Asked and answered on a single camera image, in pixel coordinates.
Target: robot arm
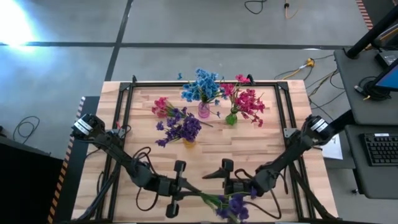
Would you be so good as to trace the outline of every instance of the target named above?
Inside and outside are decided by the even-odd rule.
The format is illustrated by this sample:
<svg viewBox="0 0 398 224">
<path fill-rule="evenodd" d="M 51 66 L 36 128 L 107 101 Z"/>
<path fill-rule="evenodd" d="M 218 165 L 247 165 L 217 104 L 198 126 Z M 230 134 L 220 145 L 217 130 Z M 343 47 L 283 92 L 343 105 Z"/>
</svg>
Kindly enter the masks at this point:
<svg viewBox="0 0 398 224">
<path fill-rule="evenodd" d="M 264 193 L 275 187 L 276 180 L 280 171 L 285 169 L 289 164 L 298 159 L 305 151 L 313 146 L 326 144 L 336 133 L 339 133 L 347 121 L 353 120 L 352 113 L 349 111 L 331 124 L 328 124 L 320 116 L 310 115 L 304 122 L 301 130 L 295 130 L 287 139 L 287 150 L 283 152 L 277 159 L 267 162 L 256 169 L 254 177 L 249 175 L 249 179 L 230 179 L 229 173 L 233 171 L 233 161 L 223 159 L 222 168 L 218 171 L 206 175 L 204 179 L 224 178 L 224 192 L 231 194 L 235 192 L 250 192 L 253 187 L 257 190 L 257 196 L 263 196 Z M 77 141 L 94 144 L 98 149 L 102 149 L 109 154 L 118 164 L 126 168 L 132 182 L 138 187 L 145 190 L 156 192 L 161 196 L 172 197 L 170 205 L 167 206 L 166 217 L 173 218 L 178 215 L 177 201 L 182 200 L 186 196 L 197 196 L 200 190 L 190 185 L 186 178 L 182 177 L 186 163 L 184 161 L 176 161 L 174 171 L 177 173 L 175 179 L 159 175 L 155 172 L 152 165 L 148 162 L 142 162 L 142 155 L 148 153 L 140 152 L 149 147 L 141 149 L 132 157 L 122 150 L 122 139 L 119 130 L 105 130 L 102 120 L 92 114 L 85 114 L 72 127 L 71 136 Z M 313 201 L 315 208 L 320 212 L 323 218 L 334 218 L 319 203 L 311 190 L 300 179 L 299 173 L 293 173 L 297 182 L 304 189 L 305 193 Z M 95 201 L 89 209 L 82 215 L 80 220 L 90 219 L 93 211 L 100 200 L 104 197 L 106 191 L 110 188 L 110 184 L 105 184 L 101 189 Z M 189 192 L 181 192 L 181 189 L 188 189 Z"/>
</svg>

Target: glass vase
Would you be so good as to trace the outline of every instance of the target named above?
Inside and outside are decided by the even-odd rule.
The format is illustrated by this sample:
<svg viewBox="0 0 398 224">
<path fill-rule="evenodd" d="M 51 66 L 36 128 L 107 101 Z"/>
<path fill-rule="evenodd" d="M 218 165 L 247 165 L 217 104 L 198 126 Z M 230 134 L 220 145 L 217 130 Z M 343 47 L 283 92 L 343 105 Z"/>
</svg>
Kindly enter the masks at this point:
<svg viewBox="0 0 398 224">
<path fill-rule="evenodd" d="M 237 109 L 234 108 L 231 109 L 231 113 L 227 117 L 225 117 L 226 123 L 231 126 L 236 124 L 236 122 L 238 121 L 238 117 L 236 116 L 237 113 L 238 113 Z"/>
<path fill-rule="evenodd" d="M 182 143 L 184 143 L 184 146 L 185 146 L 187 149 L 191 149 L 191 148 L 195 147 L 195 144 L 196 144 L 197 142 L 196 142 L 196 141 L 190 142 L 190 141 L 186 140 L 185 138 L 182 138 Z"/>
<path fill-rule="evenodd" d="M 210 116 L 210 104 L 200 102 L 198 105 L 198 115 L 201 118 L 208 118 Z"/>
</svg>

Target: yellow vase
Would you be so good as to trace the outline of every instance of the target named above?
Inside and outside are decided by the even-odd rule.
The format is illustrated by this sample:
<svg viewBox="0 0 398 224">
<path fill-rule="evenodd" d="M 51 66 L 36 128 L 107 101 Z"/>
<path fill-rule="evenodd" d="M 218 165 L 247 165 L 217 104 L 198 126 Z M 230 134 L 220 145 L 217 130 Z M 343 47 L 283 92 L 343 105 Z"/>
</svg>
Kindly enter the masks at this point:
<svg viewBox="0 0 398 224">
<path fill-rule="evenodd" d="M 185 138 L 182 139 L 182 142 L 184 143 L 184 146 L 185 146 L 187 149 L 191 149 L 191 148 L 195 147 L 195 145 L 197 144 L 196 141 L 190 142 L 190 141 L 187 141 Z"/>
</svg>

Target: pink vase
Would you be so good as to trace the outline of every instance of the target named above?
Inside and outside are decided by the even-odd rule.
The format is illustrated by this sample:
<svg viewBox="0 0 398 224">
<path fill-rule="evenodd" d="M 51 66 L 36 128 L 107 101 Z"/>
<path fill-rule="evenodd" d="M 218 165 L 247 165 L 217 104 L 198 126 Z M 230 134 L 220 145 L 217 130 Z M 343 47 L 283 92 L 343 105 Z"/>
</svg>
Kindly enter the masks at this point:
<svg viewBox="0 0 398 224">
<path fill-rule="evenodd" d="M 200 102 L 198 105 L 198 114 L 201 118 L 207 118 L 210 116 L 210 104 Z"/>
</svg>

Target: green vase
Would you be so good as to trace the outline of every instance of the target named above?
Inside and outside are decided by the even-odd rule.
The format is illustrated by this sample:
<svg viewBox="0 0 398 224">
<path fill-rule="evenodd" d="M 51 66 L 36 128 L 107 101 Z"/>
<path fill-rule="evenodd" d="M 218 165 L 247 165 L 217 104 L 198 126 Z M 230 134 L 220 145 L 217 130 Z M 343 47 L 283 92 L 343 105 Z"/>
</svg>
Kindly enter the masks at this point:
<svg viewBox="0 0 398 224">
<path fill-rule="evenodd" d="M 236 116 L 236 113 L 238 113 L 238 110 L 235 108 L 232 108 L 231 113 L 227 117 L 225 117 L 225 121 L 227 124 L 229 124 L 231 126 L 236 124 L 236 122 L 238 121 L 238 117 Z"/>
</svg>

